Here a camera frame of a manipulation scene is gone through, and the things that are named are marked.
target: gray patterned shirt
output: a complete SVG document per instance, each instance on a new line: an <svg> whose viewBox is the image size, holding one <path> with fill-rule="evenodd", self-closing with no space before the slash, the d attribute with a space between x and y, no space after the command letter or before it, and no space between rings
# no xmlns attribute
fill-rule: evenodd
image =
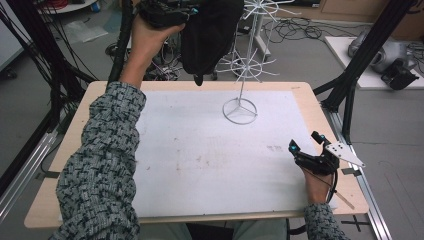
<svg viewBox="0 0 424 240"><path fill-rule="evenodd" d="M56 194L63 224L51 239L137 239L140 227L131 206L136 186L135 124L146 96L120 82L90 106L82 146L60 174ZM305 209L310 239L345 239L326 204Z"/></svg>

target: gray floor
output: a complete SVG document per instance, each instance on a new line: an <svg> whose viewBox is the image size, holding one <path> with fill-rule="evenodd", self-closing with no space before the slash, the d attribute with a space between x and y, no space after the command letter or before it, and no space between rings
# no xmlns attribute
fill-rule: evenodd
<svg viewBox="0 0 424 240"><path fill-rule="evenodd" d="M117 29L110 20L116 17L113 11L94 14L82 10L63 15L64 23L86 20L89 27L104 26ZM117 32L112 32L93 42L77 43L74 50L90 70L100 79L106 80L112 62L105 55L105 48L116 42ZM279 73L279 76L263 74L263 81L308 82L318 87L335 77L343 68L329 48L316 40L284 41L271 44L272 57L277 59L264 70ZM17 71L14 80L0 79L0 173L13 160L35 127L48 111L49 89L34 64L23 55L12 67ZM219 74L219 81L234 81L230 73ZM182 74L179 81L192 81ZM318 96L319 100L327 93ZM364 169L393 239L420 239L424 236L424 95L422 90L364 91L358 90L352 120L352 141L354 148L366 164ZM52 229L27 229L25 215L41 184L34 179L0 225L2 239L46 239ZM368 222L367 217L356 216L358 221ZM353 221L352 216L340 216L339 221ZM302 224L301 219L292 219L292 226ZM357 227L341 224L352 239L374 239L372 229L367 225ZM305 235L292 239L306 239Z"/></svg>

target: wire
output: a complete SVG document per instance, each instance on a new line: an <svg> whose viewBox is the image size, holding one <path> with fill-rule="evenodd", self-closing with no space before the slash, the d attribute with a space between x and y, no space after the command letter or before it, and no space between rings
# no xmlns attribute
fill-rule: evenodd
<svg viewBox="0 0 424 240"><path fill-rule="evenodd" d="M146 81L176 81L181 76L182 67L177 67L180 63L181 54L178 47L180 35L177 39L168 38L158 55L153 58L151 67L146 71L144 80ZM166 53L170 52L171 57L167 59Z"/></svg>
<svg viewBox="0 0 424 240"><path fill-rule="evenodd" d="M330 189L328 197L327 197L327 203L330 203L331 199L333 198L334 194L337 193L336 187L337 182L339 179L339 174L337 170L334 172L334 178L333 178L333 187Z"/></svg>
<svg viewBox="0 0 424 240"><path fill-rule="evenodd" d="M20 13L26 13L25 11L28 11L28 9L18 9L21 12ZM42 75L42 77L45 79L45 81L47 82L47 84L51 87L52 89L52 94L55 95L55 99L57 98L59 103L54 103L54 102L50 102L51 104L56 104L56 105L60 105L61 107L63 107L63 110L65 111L66 114L75 112L76 108L77 108L77 104L75 102L73 102L74 100L71 100L70 97L68 96L67 93L64 93L64 88L61 88L60 86L58 87L54 81L53 81L53 73L52 73L52 69L51 69L51 64L47 63L47 60L44 58L43 55L38 54L36 52L36 48L38 46L31 44L31 46L28 44L29 42L31 42L31 40L27 37L26 33L24 33L20 27L18 27L13 20L8 16L7 11L5 10L4 6L0 3L0 19L3 21L3 23L6 25L6 27L10 30L10 32L17 38L17 40L19 41L19 43L22 45L22 47L24 48L25 52L29 55L29 57L33 60L33 62L35 63L37 69L39 70L40 74ZM48 28L48 31L45 32L47 34L51 34L51 36L45 36L45 37L52 37L53 34L51 32L51 29ZM60 69L55 69L56 74L61 74L62 72L64 72L66 69L64 69L63 67L61 67Z"/></svg>
<svg viewBox="0 0 424 240"><path fill-rule="evenodd" d="M57 14L57 11L56 11L57 9L56 8L53 8L53 9L50 9L50 8L42 8L42 9L40 9L40 11L42 12L42 14L44 14L44 15L47 15L47 14ZM72 57L72 59L74 60L74 63L75 63L75 67L78 69L78 70L80 70L80 68L79 68L79 66L78 66L78 62L77 62L77 60L76 59L78 59L79 60L79 62L84 66L84 68L91 74L91 76L93 76L93 78L94 79L96 79L96 80L99 80L97 77L96 77L96 75L94 75L94 73L93 72L91 72L91 70L86 66L86 64L84 63L84 61L82 61L81 60L81 58L79 57L79 55L74 51L74 49L71 47L71 44L69 43L69 40L68 40L68 36L66 35L66 32L65 32L65 30L64 30L64 28L63 28L63 24L62 24L62 21L60 20L60 18L58 18L58 23L59 23L59 26L56 24L56 23L54 23L54 22L51 22L51 24L52 24L52 26L53 26L53 28L57 31L57 33L59 34L59 36L62 38L62 40L64 41L64 43L65 43L65 46L68 48L68 51L69 51L69 53L71 54L71 57Z"/></svg>
<svg viewBox="0 0 424 240"><path fill-rule="evenodd" d="M346 31L345 29L357 29L357 28L369 28L369 25L358 25L358 26L340 26L336 24L328 24L322 22L312 22L307 18L289 18L281 19L270 29L269 24L272 21L264 24L262 28L264 29L266 37L272 43L282 43L284 40L302 40L302 39L314 39L324 43L322 37L324 35L328 36L356 36L356 34ZM328 30L336 30L338 35L330 33ZM277 37L270 39L271 31L277 33Z"/></svg>
<svg viewBox="0 0 424 240"><path fill-rule="evenodd" d="M407 48L412 51L414 60L417 62L418 69L421 73L424 73L421 65L424 66L424 44L422 43L410 43Z"/></svg>
<svg viewBox="0 0 424 240"><path fill-rule="evenodd" d="M60 140L60 142L58 143L58 144L56 144L56 146L54 147L54 148L52 148L52 149L50 149L50 151L46 154L46 156L44 156L44 158L43 158L43 160L41 160L41 163L40 163L40 170L43 172L43 173L47 173L47 170L45 170L44 169L44 161L46 160L46 158L50 155L50 154L52 154L59 146L60 146L60 144L62 144L62 141L63 141L63 139L62 140Z"/></svg>
<svg viewBox="0 0 424 240"><path fill-rule="evenodd" d="M115 56L115 51L116 51L116 42L109 44L109 46L107 46L105 49L106 55L110 57L112 62L114 61L113 57Z"/></svg>
<svg viewBox="0 0 424 240"><path fill-rule="evenodd" d="M319 181L325 183L326 185L328 185L329 187L332 187L332 184L322 180L321 178L319 178L317 175L313 174L312 172L310 172L308 169L303 168L303 170L305 170L307 173L309 173L311 176L313 176L314 178L318 179Z"/></svg>
<svg viewBox="0 0 424 240"><path fill-rule="evenodd" d="M127 46L131 34L131 25L138 12L138 6L133 8L131 0L122 1L122 19L121 31L119 32L117 48L115 51L115 58L113 60L112 69L110 70L108 85L111 82L118 81L121 76L122 69L125 64L125 56L127 54Z"/></svg>

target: black cable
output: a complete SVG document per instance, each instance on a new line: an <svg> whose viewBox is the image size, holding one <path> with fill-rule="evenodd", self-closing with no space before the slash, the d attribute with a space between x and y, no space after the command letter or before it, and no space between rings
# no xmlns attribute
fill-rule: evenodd
<svg viewBox="0 0 424 240"><path fill-rule="evenodd" d="M16 6L13 9L39 48L41 55L46 59L47 65L51 68L49 70L51 75L50 86L52 88L51 97L54 99L52 99L52 108L55 110L53 124L59 119L58 113L61 106L58 103L62 91L66 90L66 95L68 95L69 99L77 100L82 97L83 89L74 74L66 67L67 61L57 46L51 30L44 26L45 23L37 9L32 3L26 2L24 4L24 2L16 2Z"/></svg>
<svg viewBox="0 0 424 240"><path fill-rule="evenodd" d="M424 65L424 44L410 43L407 48L412 51L414 60L417 62L418 69L421 73L424 73L421 65Z"/></svg>
<svg viewBox="0 0 424 240"><path fill-rule="evenodd" d="M59 146L60 146L60 144L62 144L62 141L63 141L63 139L62 140L60 140L60 142L58 143L58 144L56 144L56 146L54 147L54 148L52 148L47 154L46 154L46 156L44 156L44 158L43 158L43 160L41 160L41 163L40 163L40 170L43 172L43 173L47 173L47 170L45 170L44 169L44 167L43 167L43 164L44 164L44 161L46 160L46 158L50 155L50 154L52 154Z"/></svg>
<svg viewBox="0 0 424 240"><path fill-rule="evenodd" d="M91 76L94 77L94 79L99 80L96 75L94 75L93 72L90 71L90 69L87 67L87 65L85 65L84 61L81 60L81 58L79 57L79 55L75 52L75 50L72 48L69 40L68 40L68 36L66 35L66 32L63 28L63 24L62 21L60 20L60 18L58 18L58 22L59 22L59 27L55 24L55 23L51 23L53 25L53 28L59 33L60 37L62 38L62 40L64 41L66 47L68 48L69 53L71 54L72 59L74 60L75 66L78 70L80 70L79 66L78 66L78 62L75 58L77 58L80 63L84 66L84 68L91 74Z"/></svg>
<svg viewBox="0 0 424 240"><path fill-rule="evenodd" d="M306 225L287 230L288 235L299 235L306 232Z"/></svg>
<svg viewBox="0 0 424 240"><path fill-rule="evenodd" d="M176 81L180 75L180 69L176 66L179 63L181 54L176 54L177 50L173 50L173 56L167 60L164 56L165 48L162 47L161 51L152 60L152 64L146 70L145 81Z"/></svg>
<svg viewBox="0 0 424 240"><path fill-rule="evenodd" d="M105 54L110 57L110 59L112 60L112 62L115 61L115 55L116 55L116 50L117 49L118 49L117 42L114 42L114 43L109 44L106 47L106 49L105 49ZM125 51L125 54L124 54L124 63L123 63L124 66L128 62L129 52L131 52L131 50L129 50L129 49L127 49Z"/></svg>
<svg viewBox="0 0 424 240"><path fill-rule="evenodd" d="M2 19L2 20L3 20L4 24L8 27L9 31L17 38L17 40L20 42L20 44L22 45L22 47L24 49L28 50L27 52L30 54L30 57L35 62L36 67L40 71L40 73L43 76L43 78L47 82L50 82L50 77L48 76L48 74L45 72L45 69L43 68L43 66L40 65L40 63L38 61L42 62L44 64L44 67L50 72L50 68L49 68L48 64L45 62L45 60L42 57L34 54L34 52L31 50L31 47L27 44L28 42L31 42L31 39L29 39L27 37L27 35L9 17L9 15L7 14L6 9L4 8L3 4L1 4L1 3L0 3L0 12L3 13L2 16L4 17L4 19Z"/></svg>
<svg viewBox="0 0 424 240"><path fill-rule="evenodd" d="M333 198L334 194L337 193L336 187L337 187L337 182L339 179L339 175L337 173L337 171L334 172L334 180L333 180L333 187L330 189L330 192L328 194L328 198L327 198L327 203L330 203L331 199Z"/></svg>
<svg viewBox="0 0 424 240"><path fill-rule="evenodd" d="M314 39L324 43L321 39L323 33L329 36L356 36L356 34L346 31L345 29L356 29L361 27L369 28L369 25L358 25L358 26L340 26L336 24L328 24L322 22L312 22L307 18L290 18L281 19L277 22L277 25L270 29L269 25L273 22L270 21L262 26L266 37L269 39L271 31L277 33L280 39L269 39L272 43L282 43L284 40L301 40L301 39ZM326 29L336 30L342 34L334 35Z"/></svg>
<svg viewBox="0 0 424 240"><path fill-rule="evenodd" d="M124 67L125 54L127 51L128 41L131 34L131 26L138 12L133 12L132 1L123 0L122 1L122 20L121 20L121 29L119 33L117 49L115 52L115 59L113 61L113 66L109 74L108 84L119 80L121 76L122 69Z"/></svg>

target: tabletop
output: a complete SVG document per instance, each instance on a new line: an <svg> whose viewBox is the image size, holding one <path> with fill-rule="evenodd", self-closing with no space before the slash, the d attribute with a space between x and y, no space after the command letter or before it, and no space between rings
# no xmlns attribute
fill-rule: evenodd
<svg viewBox="0 0 424 240"><path fill-rule="evenodd" d="M201 87L196 86L192 81L175 82L143 82L141 90L143 91L237 91L240 90L241 83L234 82L204 82ZM70 124L70 127L63 139L63 142L49 168L49 171L62 171L67 159L80 147L81 133L85 123L88 120L89 105L97 97L101 96L106 88L106 82L93 82L87 89L84 98ZM299 107L306 128L309 133L318 131L324 134L331 142L336 139L330 125L320 107L318 100L312 92L311 87L304 82L247 82L244 90L249 91L289 91ZM315 144L317 152L322 151L322 147ZM348 168L348 163L341 161L340 169ZM57 179L46 178L41 185L39 192L25 218L25 226L28 228L48 228L58 227L60 210L56 198L55 188ZM364 195L356 181L356 178L350 175L339 174L339 183L337 191L342 196L335 196L337 199L337 208L334 214L365 214L368 212L368 205ZM241 220L241 219L260 219L276 217L299 217L302 211L284 211L284 212L266 212L266 213L243 213L243 214L214 214L206 216L172 216L172 217L141 217L141 223L154 222L192 222L192 221L219 221L219 220Z"/></svg>

